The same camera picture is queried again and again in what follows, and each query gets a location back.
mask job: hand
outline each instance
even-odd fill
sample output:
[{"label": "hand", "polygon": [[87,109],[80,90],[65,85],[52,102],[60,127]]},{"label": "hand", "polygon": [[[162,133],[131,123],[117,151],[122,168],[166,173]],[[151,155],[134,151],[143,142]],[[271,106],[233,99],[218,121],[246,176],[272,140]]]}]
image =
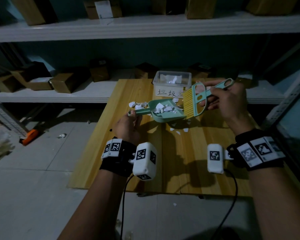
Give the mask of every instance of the hand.
[{"label": "hand", "polygon": [[[207,81],[203,84],[207,86],[215,86],[223,80]],[[208,98],[208,109],[220,109],[221,115],[230,129],[239,135],[255,128],[251,122],[247,111],[247,95],[244,85],[235,82],[227,90],[211,87],[210,91],[213,96]],[[200,106],[204,106],[206,101],[200,102]]]},{"label": "hand", "polygon": [[131,115],[126,113],[114,127],[116,137],[124,141],[128,141],[134,145],[139,144],[140,134],[137,129],[140,126],[142,115],[137,116],[134,110],[131,110]]}]

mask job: wooden board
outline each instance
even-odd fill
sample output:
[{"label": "wooden board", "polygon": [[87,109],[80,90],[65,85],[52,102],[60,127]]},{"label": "wooden board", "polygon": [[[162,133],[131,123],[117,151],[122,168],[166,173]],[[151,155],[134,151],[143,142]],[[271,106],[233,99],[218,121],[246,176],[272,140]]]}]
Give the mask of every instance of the wooden board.
[{"label": "wooden board", "polygon": [[[94,129],[81,158],[72,173],[68,187],[88,189],[101,165],[106,142],[115,134],[112,126],[129,111],[129,102],[160,99],[155,96],[151,79],[120,79]],[[132,178],[127,191],[167,194],[234,195],[235,184],[227,174],[211,174],[207,170],[207,145],[217,143],[226,148],[235,142],[232,131],[223,121],[220,111],[206,111],[192,118],[191,124],[157,123],[144,115],[140,126],[140,143],[149,141],[158,151],[157,174],[152,181]],[[236,177],[240,196],[251,196],[248,174],[225,162]]]}]

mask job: clear plastic container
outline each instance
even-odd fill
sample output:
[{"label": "clear plastic container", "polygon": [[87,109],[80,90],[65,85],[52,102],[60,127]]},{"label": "clear plastic container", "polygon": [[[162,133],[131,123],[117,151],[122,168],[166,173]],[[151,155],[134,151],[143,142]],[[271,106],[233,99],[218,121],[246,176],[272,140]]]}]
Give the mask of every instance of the clear plastic container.
[{"label": "clear plastic container", "polygon": [[156,96],[183,98],[182,93],[191,88],[190,72],[157,71],[153,85]]}]

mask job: cable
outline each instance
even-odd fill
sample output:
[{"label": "cable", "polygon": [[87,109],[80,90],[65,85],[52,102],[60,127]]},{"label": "cable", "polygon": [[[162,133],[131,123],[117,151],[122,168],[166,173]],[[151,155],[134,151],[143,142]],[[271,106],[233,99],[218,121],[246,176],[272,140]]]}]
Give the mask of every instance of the cable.
[{"label": "cable", "polygon": [[125,196],[125,194],[126,194],[126,188],[127,188],[127,185],[128,185],[130,179],[132,179],[133,176],[134,176],[134,175],[132,175],[132,176],[128,179],[128,181],[126,182],[126,185],[125,185],[125,187],[124,187],[124,191],[123,191],[123,198],[122,198],[122,219],[121,219],[121,233],[120,233],[120,240],[122,240],[122,232],[123,232],[123,230],[124,230],[124,196]]},{"label": "cable", "polygon": [[238,184],[237,184],[237,181],[236,181],[236,178],[235,176],[232,174],[232,172],[230,172],[228,169],[224,169],[225,172],[229,173],[231,175],[231,177],[233,178],[234,180],[234,184],[235,184],[235,195],[234,195],[234,198],[233,198],[233,202],[232,202],[232,205],[230,206],[230,209],[228,210],[227,214],[225,214],[222,222],[220,223],[220,225],[218,226],[218,228],[216,229],[216,231],[214,232],[214,234],[212,235],[211,237],[211,240],[213,240],[216,235],[218,234],[218,232],[221,230],[221,227],[223,225],[223,223],[226,221],[226,219],[228,218],[228,215],[230,214],[230,212],[232,211],[232,208],[234,207],[235,205],[235,202],[238,198]]}]

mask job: white metal shelf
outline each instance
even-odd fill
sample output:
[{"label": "white metal shelf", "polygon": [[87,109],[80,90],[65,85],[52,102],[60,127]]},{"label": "white metal shelf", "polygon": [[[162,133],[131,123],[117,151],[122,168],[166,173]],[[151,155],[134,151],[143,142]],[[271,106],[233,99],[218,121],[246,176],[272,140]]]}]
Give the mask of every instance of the white metal shelf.
[{"label": "white metal shelf", "polygon": [[275,33],[300,33],[300,14],[254,16],[240,11],[199,20],[187,20],[180,14],[78,19],[38,26],[19,22],[0,26],[0,42]]},{"label": "white metal shelf", "polygon": [[[32,91],[25,88],[13,93],[0,92],[0,103],[107,103],[117,80],[134,78],[132,69],[116,70],[108,81],[87,80],[73,93],[58,93],[55,90]],[[255,88],[247,89],[249,104],[279,104],[284,95],[268,81],[261,80]]]}]

